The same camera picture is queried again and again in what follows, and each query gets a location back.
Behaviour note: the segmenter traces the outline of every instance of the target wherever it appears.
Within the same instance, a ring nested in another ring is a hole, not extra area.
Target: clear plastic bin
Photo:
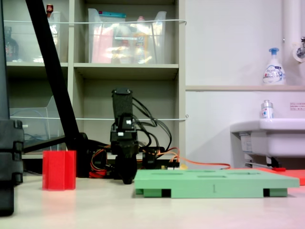
[[[88,9],[90,63],[164,63],[166,12],[156,22],[100,24],[96,9]]]
[[[60,62],[68,60],[68,24],[60,12],[49,18],[50,29]],[[8,62],[43,62],[34,27],[27,22],[4,22],[5,44]]]
[[[47,107],[37,108],[11,108],[11,119],[22,121],[24,130],[25,146],[39,143],[64,135],[60,119],[38,119],[38,118],[59,118],[54,97],[50,99]],[[35,118],[14,118],[16,117],[38,117]],[[51,146],[43,150],[65,150],[65,144]]]

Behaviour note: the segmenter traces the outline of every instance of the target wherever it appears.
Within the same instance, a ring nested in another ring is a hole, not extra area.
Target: black bracket
[[[22,183],[24,135],[21,121],[0,120],[0,216],[14,212],[14,187]]]

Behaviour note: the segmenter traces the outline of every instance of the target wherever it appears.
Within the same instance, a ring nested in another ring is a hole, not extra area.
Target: shelf
[[[44,63],[34,62],[7,62],[9,78],[12,79],[46,79],[47,74]],[[61,63],[65,79],[68,78],[68,63]]]
[[[84,79],[99,80],[174,80],[178,64],[75,63]]]
[[[111,153],[107,154],[107,159],[108,160],[114,160],[116,155],[112,155]],[[173,155],[163,155],[162,157],[158,158],[158,160],[170,160],[172,159]],[[142,159],[142,154],[137,154],[137,160]]]
[[[305,86],[271,85],[271,86],[186,86],[186,91],[305,91]]]
[[[174,5],[176,0],[85,0],[87,4]]]
[[[109,160],[114,160],[116,155],[112,155],[110,153],[107,154],[107,158]],[[158,160],[170,160],[173,157],[173,155],[163,155]],[[42,159],[42,154],[23,154],[22,159]],[[142,154],[137,154],[137,159],[142,159]]]
[[[42,153],[28,153],[21,155],[22,159],[42,159],[42,157]]]

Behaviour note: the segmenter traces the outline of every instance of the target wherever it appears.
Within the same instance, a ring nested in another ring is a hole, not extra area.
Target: black tripod leg
[[[43,57],[58,114],[61,118],[61,125],[66,136],[65,142],[67,148],[69,150],[77,151],[77,176],[88,177],[90,158],[88,158],[87,152],[87,137],[80,134],[77,127],[43,2],[42,0],[26,0],[26,3]]]

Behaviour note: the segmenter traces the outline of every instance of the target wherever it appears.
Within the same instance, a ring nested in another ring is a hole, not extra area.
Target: blue pump cap
[[[271,55],[276,55],[276,53],[280,51],[278,48],[271,48],[269,49],[269,52],[271,52]]]

